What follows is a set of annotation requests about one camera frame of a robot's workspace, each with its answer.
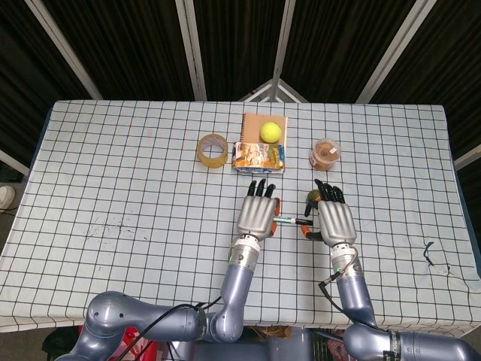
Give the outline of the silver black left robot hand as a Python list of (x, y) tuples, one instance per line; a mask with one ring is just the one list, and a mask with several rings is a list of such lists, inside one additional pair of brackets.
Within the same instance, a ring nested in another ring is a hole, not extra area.
[(274, 235), (277, 223), (274, 218), (280, 213), (280, 199), (274, 198), (274, 184), (266, 184), (266, 179), (253, 180), (244, 198), (237, 219), (237, 233), (249, 235), (263, 241)]

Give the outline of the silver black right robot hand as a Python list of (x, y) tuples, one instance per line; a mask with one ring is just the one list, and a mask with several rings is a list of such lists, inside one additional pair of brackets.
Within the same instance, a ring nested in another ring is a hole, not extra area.
[(309, 225), (301, 225), (304, 237), (323, 241), (329, 247), (353, 244), (357, 237), (355, 224), (342, 190), (319, 179), (314, 182), (317, 188), (308, 193), (304, 216), (309, 217), (311, 212), (316, 211), (319, 231), (314, 232)]

